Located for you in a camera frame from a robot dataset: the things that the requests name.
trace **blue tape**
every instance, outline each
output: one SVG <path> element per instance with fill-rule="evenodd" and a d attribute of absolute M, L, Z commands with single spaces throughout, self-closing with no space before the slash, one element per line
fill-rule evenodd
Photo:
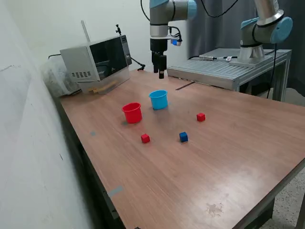
<path fill-rule="evenodd" d="M 149 8 L 153 8 L 159 6 L 163 3 L 169 2 L 169 0 L 150 0 L 149 1 Z"/>
<path fill-rule="evenodd" d="M 246 20 L 242 22 L 242 25 L 240 27 L 240 29 L 242 30 L 244 27 L 246 27 L 247 25 L 252 24 L 253 22 L 257 22 L 258 18 L 252 18 L 250 20 Z"/>
<path fill-rule="evenodd" d="M 123 191 L 123 187 L 118 186 L 116 189 L 112 190 L 111 192 L 108 192 L 108 196 L 113 197 L 115 194 L 122 192 L 122 191 Z"/>
<path fill-rule="evenodd" d="M 197 4 L 194 0 L 187 1 L 187 19 L 192 19 L 197 14 Z"/>

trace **blue cube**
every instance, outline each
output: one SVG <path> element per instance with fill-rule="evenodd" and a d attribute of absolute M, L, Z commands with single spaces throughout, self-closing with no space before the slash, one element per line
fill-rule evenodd
<path fill-rule="evenodd" d="M 186 134 L 186 132 L 182 132 L 182 133 L 180 133 L 179 134 L 179 137 L 180 137 L 180 141 L 181 142 L 188 142 L 188 138 L 187 138 L 187 134 Z"/>

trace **white wall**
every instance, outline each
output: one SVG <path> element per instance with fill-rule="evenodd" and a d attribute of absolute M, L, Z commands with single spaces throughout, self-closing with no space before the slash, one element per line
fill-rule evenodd
<path fill-rule="evenodd" d="M 0 33 L 0 228 L 92 228 L 56 108 L 2 0 Z"/>
<path fill-rule="evenodd" d="M 139 0 L 5 0 L 17 26 L 38 63 L 60 49 L 86 42 L 81 20 L 92 41 L 115 36 L 119 24 L 127 35 L 132 57 L 151 65 L 149 22 Z M 143 0 L 149 15 L 149 0 Z M 187 58 L 186 22 L 172 22 L 183 36 L 183 44 L 169 44 L 168 65 Z"/>

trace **gray curtain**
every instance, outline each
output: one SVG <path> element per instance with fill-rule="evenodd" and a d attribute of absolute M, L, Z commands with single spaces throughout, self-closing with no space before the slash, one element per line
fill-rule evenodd
<path fill-rule="evenodd" d="M 232 9 L 220 18 L 206 15 L 200 0 L 197 16 L 188 21 L 188 55 L 195 56 L 216 48 L 239 48 L 242 21 L 256 17 L 254 0 L 239 0 Z M 234 0 L 203 0 L 211 15 L 219 15 L 232 5 Z M 278 49 L 292 49 L 292 59 L 287 87 L 295 88 L 305 96 L 305 2 L 302 0 L 278 0 L 285 15 L 294 21 L 290 37 L 278 45 Z M 273 45 L 264 45 L 272 49 Z"/>

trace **red cube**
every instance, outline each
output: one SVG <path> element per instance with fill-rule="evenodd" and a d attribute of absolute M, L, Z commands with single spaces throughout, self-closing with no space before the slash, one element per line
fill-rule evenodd
<path fill-rule="evenodd" d="M 142 135 L 141 140 L 143 143 L 148 143 L 151 141 L 151 139 L 149 138 L 149 136 L 147 134 Z"/>
<path fill-rule="evenodd" d="M 204 113 L 199 113 L 197 115 L 197 121 L 198 122 L 203 122 L 205 120 L 205 114 Z"/>

